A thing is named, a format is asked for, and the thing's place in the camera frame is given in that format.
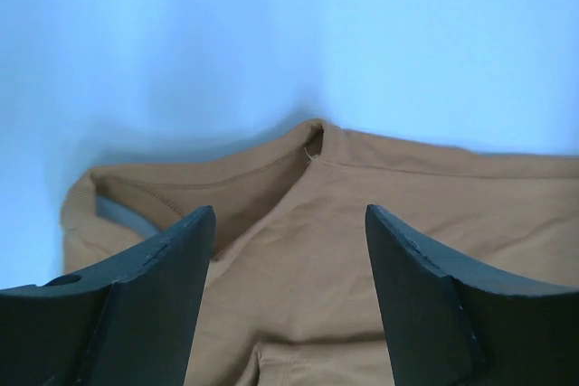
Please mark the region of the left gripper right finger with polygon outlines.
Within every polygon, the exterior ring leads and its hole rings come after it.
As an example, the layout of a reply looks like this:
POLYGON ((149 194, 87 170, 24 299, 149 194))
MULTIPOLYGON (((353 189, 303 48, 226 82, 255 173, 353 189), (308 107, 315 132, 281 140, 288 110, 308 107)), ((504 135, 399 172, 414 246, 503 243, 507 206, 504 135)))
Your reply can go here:
POLYGON ((575 385, 578 291, 494 268, 378 205, 365 234, 397 385, 575 385))

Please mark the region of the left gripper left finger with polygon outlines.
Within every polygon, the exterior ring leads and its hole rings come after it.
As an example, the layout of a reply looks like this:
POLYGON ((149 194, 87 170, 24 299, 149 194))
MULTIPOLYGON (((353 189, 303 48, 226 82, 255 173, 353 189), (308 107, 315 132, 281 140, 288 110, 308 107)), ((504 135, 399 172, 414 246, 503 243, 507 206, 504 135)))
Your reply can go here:
POLYGON ((214 210, 49 283, 1 293, 4 385, 181 385, 214 251, 214 210))

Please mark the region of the tan tank top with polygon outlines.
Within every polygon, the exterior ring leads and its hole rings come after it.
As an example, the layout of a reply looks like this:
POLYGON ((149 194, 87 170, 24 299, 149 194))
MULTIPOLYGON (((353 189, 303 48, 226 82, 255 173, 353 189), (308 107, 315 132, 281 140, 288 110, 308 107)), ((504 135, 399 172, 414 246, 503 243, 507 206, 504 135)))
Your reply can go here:
POLYGON ((392 384, 365 240, 370 204, 495 267, 578 283, 570 157, 479 155, 313 119, 209 163, 95 167, 62 206, 67 271, 141 240, 97 214, 98 196, 160 230, 214 208, 189 385, 392 384))

